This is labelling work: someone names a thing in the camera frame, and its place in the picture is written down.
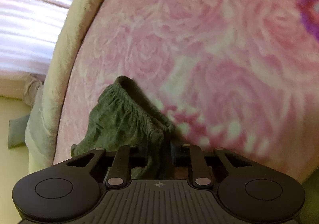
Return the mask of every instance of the floor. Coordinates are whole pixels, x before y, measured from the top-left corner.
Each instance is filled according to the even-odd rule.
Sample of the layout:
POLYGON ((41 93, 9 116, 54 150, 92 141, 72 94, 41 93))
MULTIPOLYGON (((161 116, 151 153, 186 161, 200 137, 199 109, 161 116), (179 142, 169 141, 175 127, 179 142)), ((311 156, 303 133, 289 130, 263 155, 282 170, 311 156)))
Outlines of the floor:
POLYGON ((9 120, 24 116, 30 107, 22 101, 0 97, 0 223, 17 224, 21 219, 11 192, 15 183, 28 174, 26 146, 7 148, 9 120))
POLYGON ((319 168, 302 185, 306 192, 306 201, 298 220, 302 224, 319 223, 319 168))

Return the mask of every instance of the pink floral blanket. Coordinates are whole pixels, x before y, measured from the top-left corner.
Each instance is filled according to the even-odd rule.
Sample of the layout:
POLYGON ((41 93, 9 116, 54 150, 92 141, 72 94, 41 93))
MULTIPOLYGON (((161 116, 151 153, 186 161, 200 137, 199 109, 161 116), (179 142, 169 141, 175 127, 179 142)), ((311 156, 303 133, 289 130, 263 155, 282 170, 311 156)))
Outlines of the pink floral blanket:
POLYGON ((72 70, 55 163, 119 75, 187 142, 300 182, 319 165, 319 0, 105 0, 72 70))

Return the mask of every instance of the cream blanket edge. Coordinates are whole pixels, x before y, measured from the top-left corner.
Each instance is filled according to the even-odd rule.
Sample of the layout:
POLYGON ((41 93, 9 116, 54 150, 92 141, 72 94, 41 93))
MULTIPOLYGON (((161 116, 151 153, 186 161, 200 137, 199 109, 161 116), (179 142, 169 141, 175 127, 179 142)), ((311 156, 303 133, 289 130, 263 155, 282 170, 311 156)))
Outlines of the cream blanket edge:
POLYGON ((27 129, 29 173, 52 165, 68 81, 82 41, 103 0, 74 0, 55 45, 43 87, 27 129))

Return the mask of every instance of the gray cushion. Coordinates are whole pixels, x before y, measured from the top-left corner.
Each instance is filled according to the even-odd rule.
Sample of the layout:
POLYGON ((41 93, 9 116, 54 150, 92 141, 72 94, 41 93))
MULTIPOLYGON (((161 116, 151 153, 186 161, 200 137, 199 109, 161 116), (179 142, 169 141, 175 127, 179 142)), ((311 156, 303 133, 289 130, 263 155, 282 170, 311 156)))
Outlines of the gray cushion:
POLYGON ((21 146, 25 144, 26 127, 29 117, 30 114, 27 114, 21 118, 10 120, 8 148, 21 146))

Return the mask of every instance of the ribbed black surface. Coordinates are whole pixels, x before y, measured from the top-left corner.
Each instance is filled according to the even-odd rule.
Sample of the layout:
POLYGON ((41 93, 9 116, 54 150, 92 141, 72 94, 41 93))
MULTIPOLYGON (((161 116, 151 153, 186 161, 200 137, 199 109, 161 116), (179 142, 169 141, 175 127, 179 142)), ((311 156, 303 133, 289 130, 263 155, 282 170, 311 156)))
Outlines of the ribbed black surface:
MULTIPOLYGON (((129 187, 108 191, 100 204, 86 216, 67 223, 244 224, 247 222, 225 212, 211 192, 194 189, 186 180, 133 180, 129 187)), ((287 224, 296 224, 296 222, 291 220, 287 224)))

